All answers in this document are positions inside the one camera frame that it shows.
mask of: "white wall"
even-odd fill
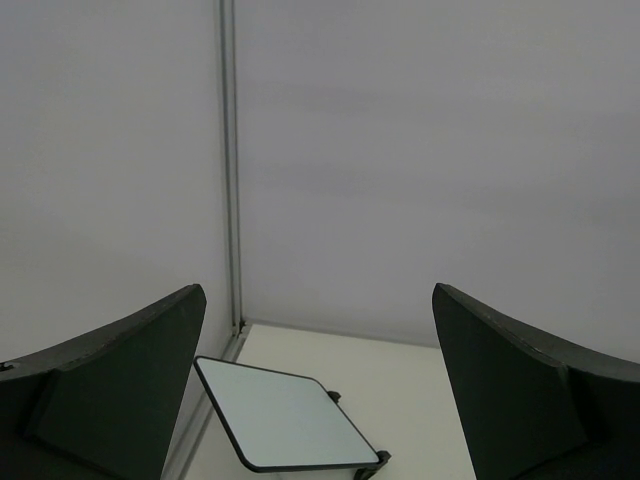
[[[230,333],[211,0],[0,2],[0,358],[190,283]],[[179,433],[199,398],[190,381]]]
[[[249,318],[432,343],[440,281],[640,360],[640,3],[236,10]]]

